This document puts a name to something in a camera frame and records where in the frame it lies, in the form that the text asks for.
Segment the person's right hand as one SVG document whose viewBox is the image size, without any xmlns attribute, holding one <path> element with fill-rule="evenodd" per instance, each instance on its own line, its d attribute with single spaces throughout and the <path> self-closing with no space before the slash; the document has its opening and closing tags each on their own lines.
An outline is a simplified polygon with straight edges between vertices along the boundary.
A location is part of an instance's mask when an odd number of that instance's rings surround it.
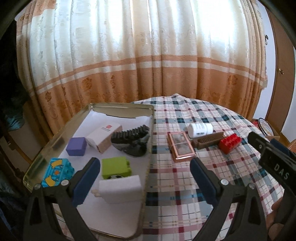
<svg viewBox="0 0 296 241">
<path fill-rule="evenodd" d="M 266 228 L 267 228 L 268 236 L 271 240 L 274 240 L 283 228 L 282 224 L 275 222 L 275 218 L 278 213 L 278 209 L 280 207 L 281 201 L 282 201 L 282 197 L 272 205 L 271 207 L 272 212 L 266 217 Z"/>
</svg>

